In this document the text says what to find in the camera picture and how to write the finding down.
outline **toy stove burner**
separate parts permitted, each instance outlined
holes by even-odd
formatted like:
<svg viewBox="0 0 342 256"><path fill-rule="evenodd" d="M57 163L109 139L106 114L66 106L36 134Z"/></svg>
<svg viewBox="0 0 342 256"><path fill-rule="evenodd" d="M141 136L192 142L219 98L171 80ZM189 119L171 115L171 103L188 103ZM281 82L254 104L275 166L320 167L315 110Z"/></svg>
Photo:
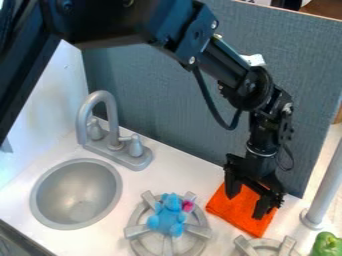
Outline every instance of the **toy stove burner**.
<svg viewBox="0 0 342 256"><path fill-rule="evenodd" d="M161 195L154 196L151 191L146 191L141 197L143 202L134 210L124 231L136 255L198 256L202 253L211 238L211 229L198 205L188 214L183 235L172 238L154 232L146 226L147 218L154 214L155 203L161 200ZM180 196L183 201L192 201L195 197L191 192L187 192L184 197Z"/></svg>
<svg viewBox="0 0 342 256"><path fill-rule="evenodd" d="M286 236L283 242L273 239L247 240L239 236L234 240L236 249L231 256L300 256L295 250L296 240Z"/></svg>

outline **silver sink basin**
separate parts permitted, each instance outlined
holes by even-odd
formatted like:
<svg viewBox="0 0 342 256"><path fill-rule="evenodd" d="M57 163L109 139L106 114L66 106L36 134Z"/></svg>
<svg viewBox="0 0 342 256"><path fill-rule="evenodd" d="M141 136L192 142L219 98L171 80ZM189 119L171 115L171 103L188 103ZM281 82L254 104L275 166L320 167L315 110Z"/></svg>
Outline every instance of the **silver sink basin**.
<svg viewBox="0 0 342 256"><path fill-rule="evenodd" d="M121 193L121 177L114 167L96 159L77 159L55 166L38 180L30 207L50 228L79 229L110 213Z"/></svg>

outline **white pole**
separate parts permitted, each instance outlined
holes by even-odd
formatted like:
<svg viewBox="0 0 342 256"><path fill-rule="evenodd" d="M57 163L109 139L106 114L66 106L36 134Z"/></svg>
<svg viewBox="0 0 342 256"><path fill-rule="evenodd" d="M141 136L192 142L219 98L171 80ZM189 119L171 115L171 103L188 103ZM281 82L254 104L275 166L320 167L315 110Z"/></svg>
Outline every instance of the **white pole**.
<svg viewBox="0 0 342 256"><path fill-rule="evenodd" d="M331 201L334 199L342 183L342 139L338 144L334 157L330 162L328 170L316 193L316 196L309 210L301 213L303 224L310 229L319 230L322 228L322 220L326 214Z"/></svg>

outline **faucet handle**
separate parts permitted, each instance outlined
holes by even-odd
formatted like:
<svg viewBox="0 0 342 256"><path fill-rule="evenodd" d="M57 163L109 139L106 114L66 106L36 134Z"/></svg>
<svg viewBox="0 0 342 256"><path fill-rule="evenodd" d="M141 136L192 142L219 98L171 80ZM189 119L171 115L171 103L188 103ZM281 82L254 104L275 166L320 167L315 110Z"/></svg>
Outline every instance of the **faucet handle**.
<svg viewBox="0 0 342 256"><path fill-rule="evenodd" d="M134 133L130 137L120 137L119 141L130 141L128 153L132 157L140 157L144 153L144 146L141 143L139 134Z"/></svg>
<svg viewBox="0 0 342 256"><path fill-rule="evenodd" d="M87 124L87 133L93 141L102 140L105 136L104 131L99 124L99 120L94 117L92 117Z"/></svg>

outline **green object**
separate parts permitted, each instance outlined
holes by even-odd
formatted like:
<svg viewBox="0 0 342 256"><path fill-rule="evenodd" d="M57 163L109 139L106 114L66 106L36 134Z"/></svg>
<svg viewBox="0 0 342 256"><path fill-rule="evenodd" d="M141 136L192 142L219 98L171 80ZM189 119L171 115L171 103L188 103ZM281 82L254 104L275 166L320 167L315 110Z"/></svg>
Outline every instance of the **green object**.
<svg viewBox="0 0 342 256"><path fill-rule="evenodd" d="M319 233L310 256L342 256L342 239L329 232Z"/></svg>

